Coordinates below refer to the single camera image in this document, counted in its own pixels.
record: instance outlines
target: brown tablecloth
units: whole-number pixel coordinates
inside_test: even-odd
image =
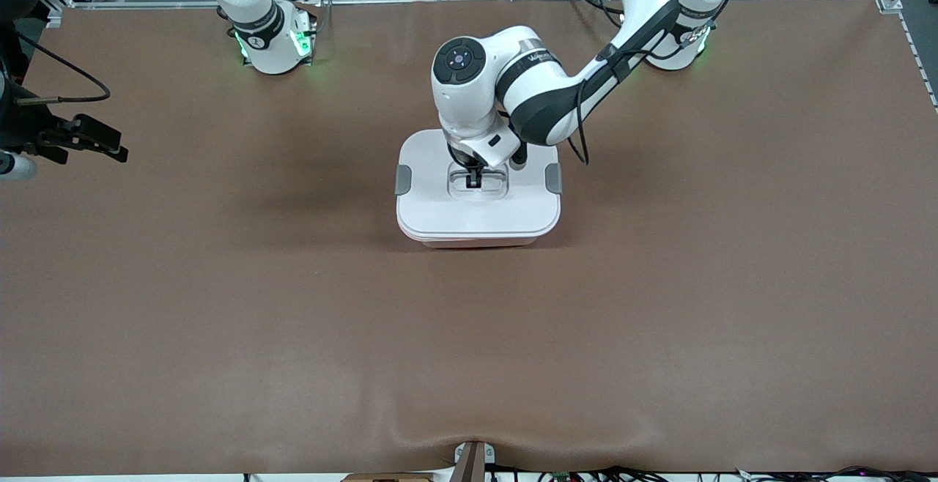
[[[530,248],[430,251],[399,145],[443,41],[528,24],[579,69],[582,2],[337,6],[317,61],[239,64],[211,10],[68,11],[43,42],[114,98],[130,162],[0,186],[0,472],[439,467],[938,470],[938,128],[872,0],[734,1],[561,152]],[[38,56],[38,94],[93,87]]]

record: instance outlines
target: table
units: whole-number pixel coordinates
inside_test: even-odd
[[[239,64],[211,10],[67,11],[130,162],[0,186],[0,471],[938,470],[938,132],[872,0],[734,1],[689,70],[640,68],[568,149],[530,248],[396,227],[443,41],[578,2],[337,6],[311,67]],[[88,92],[37,57],[38,94]]]

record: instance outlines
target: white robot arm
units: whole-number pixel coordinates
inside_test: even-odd
[[[431,77],[450,152],[460,165],[497,167],[523,151],[522,144],[560,144],[653,48],[661,45],[668,51],[667,59],[653,60],[655,65],[682,66],[671,59],[690,64],[724,1],[622,0],[624,22],[618,34],[573,76],[530,28],[446,42],[436,54]],[[707,4],[717,7],[700,11]],[[666,41],[669,34],[674,39]],[[510,127],[496,102],[509,115]]]
[[[315,25],[288,1],[215,0],[227,15],[245,58],[265,74],[284,74],[312,56]]]

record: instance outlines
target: green led light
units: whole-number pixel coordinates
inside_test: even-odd
[[[244,55],[245,59],[250,59],[248,57],[248,51],[244,48],[244,42],[241,40],[241,35],[238,35],[237,32],[234,33],[234,40],[237,41],[238,47],[241,47],[241,55]]]
[[[294,39],[294,44],[296,45],[296,52],[301,56],[309,55],[311,52],[311,45],[309,45],[309,36],[304,35],[303,32],[291,31],[292,39]]]

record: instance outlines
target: gray latch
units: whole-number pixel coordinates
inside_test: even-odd
[[[544,185],[547,190],[555,195],[562,195],[564,192],[564,180],[560,176],[560,164],[552,163],[544,168]]]
[[[398,165],[398,174],[394,177],[394,194],[402,196],[409,193],[412,181],[413,171],[411,171],[411,168],[406,165]]]

